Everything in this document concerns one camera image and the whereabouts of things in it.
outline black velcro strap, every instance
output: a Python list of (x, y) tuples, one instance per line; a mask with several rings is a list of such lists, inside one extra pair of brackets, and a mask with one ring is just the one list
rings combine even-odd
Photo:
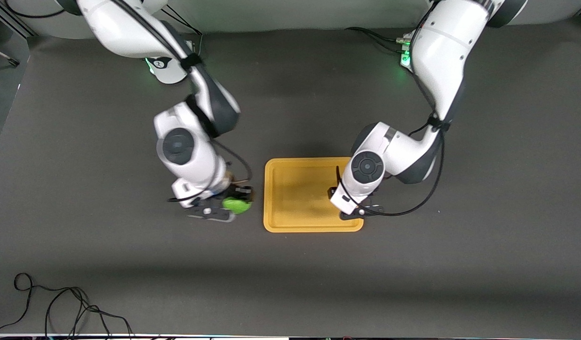
[(448, 131), (450, 129), (450, 123), (439, 120), (439, 118), (437, 118), (433, 115), (429, 116), (429, 119), (427, 120), (427, 124), (429, 124), (433, 127), (433, 131), (441, 130), (442, 132), (445, 133), (446, 131)]
[(202, 64), (202, 58), (198, 54), (192, 53), (187, 58), (180, 61), (183, 69), (190, 69), (194, 65)]
[(185, 99), (185, 103), (187, 104), (189, 109), (191, 109), (192, 112), (194, 112), (196, 118), (198, 118), (198, 122), (200, 122), (200, 125), (202, 125), (204, 131), (206, 131), (206, 134), (208, 134), (210, 138), (219, 137), (219, 133), (217, 133), (215, 125), (213, 125), (213, 122), (211, 122), (211, 120), (206, 116), (204, 111), (198, 106), (198, 103), (196, 103), (196, 97), (194, 97), (193, 94), (189, 95)]

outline table surface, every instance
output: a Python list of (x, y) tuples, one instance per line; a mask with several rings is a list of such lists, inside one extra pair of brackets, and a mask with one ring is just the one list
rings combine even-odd
[[(368, 123), (407, 132), (429, 113), (397, 56), (357, 32), (203, 47), (243, 110), (220, 140), (259, 193), (269, 159), (349, 155)], [(28, 272), (81, 286), (137, 333), (581, 339), (581, 18), (485, 30), (465, 82), (426, 206), (355, 233), (271, 234), (260, 194), (231, 224), (165, 202), (152, 118), (188, 83), (159, 84), (97, 41), (32, 40), (0, 140), (0, 324), (21, 314), (12, 280)], [(400, 211), (430, 185), (388, 181), (378, 200)], [(4, 332), (42, 332), (51, 297)], [(55, 305), (55, 331), (75, 308)], [(83, 332), (102, 333), (98, 318)]]

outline white robot link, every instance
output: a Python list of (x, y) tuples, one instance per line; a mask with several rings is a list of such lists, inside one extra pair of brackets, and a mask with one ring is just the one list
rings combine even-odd
[[(441, 175), (444, 134), (460, 101), (464, 63), (469, 52), (486, 25), (508, 24), (526, 3), (527, 0), (435, 0), (430, 4), (414, 32), (404, 36), (411, 37), (407, 38), (407, 55), (411, 60), (408, 68), (433, 108), (422, 127), (424, 136), (422, 140), (415, 140), (383, 122), (364, 127), (351, 148), (353, 156), (342, 176), (337, 174), (338, 187), (329, 192), (331, 202), (341, 210), (342, 219), (405, 215), (431, 197)], [(424, 181), (440, 149), (437, 179), (418, 206), (404, 212), (386, 213), (380, 206), (362, 204), (379, 187), (385, 173), (406, 184)]]
[[(175, 198), (188, 215), (232, 221), (252, 202), (252, 188), (239, 187), (213, 144), (214, 138), (234, 129), (238, 103), (206, 71), (202, 60), (167, 22), (152, 16), (166, 0), (56, 0), (66, 11), (83, 15), (109, 51), (129, 58), (169, 58), (187, 73), (194, 93), (154, 118), (157, 153), (178, 179)], [(232, 152), (246, 167), (247, 164)]]

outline gray tabletop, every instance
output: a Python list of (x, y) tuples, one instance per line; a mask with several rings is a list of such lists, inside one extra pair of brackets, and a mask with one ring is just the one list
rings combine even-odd
[[(209, 34), (204, 59), (241, 105), (220, 139), (259, 193), (271, 158), (349, 155), (368, 123), (407, 132), (429, 113), (357, 32)], [(0, 324), (23, 310), (26, 271), (85, 288), (137, 333), (581, 338), (581, 18), (485, 30), (465, 81), (426, 206), (356, 233), (271, 234), (261, 195), (231, 224), (165, 202), (152, 118), (187, 83), (97, 41), (31, 41), (0, 140)], [(399, 211), (430, 185), (388, 181), (378, 199)], [(51, 297), (4, 331), (41, 332)], [(74, 312), (57, 303), (55, 331)], [(96, 318), (83, 331), (102, 332)]]

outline gray table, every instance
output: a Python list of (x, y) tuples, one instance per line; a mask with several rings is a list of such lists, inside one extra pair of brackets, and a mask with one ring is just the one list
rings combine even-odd
[[(271, 158), (349, 155), (364, 125), (407, 132), (429, 113), (396, 56), (356, 32), (212, 34), (204, 51), (243, 109), (221, 141), (260, 192)], [(261, 195), (232, 224), (165, 202), (152, 118), (188, 84), (97, 41), (31, 41), (0, 140), (0, 324), (23, 310), (11, 282), (27, 271), (85, 288), (137, 333), (581, 338), (581, 19), (486, 30), (465, 81), (430, 203), (356, 233), (271, 234)], [(431, 185), (389, 182), (388, 211)], [(7, 331), (41, 332), (52, 296)], [(56, 306), (56, 331), (74, 308)]]

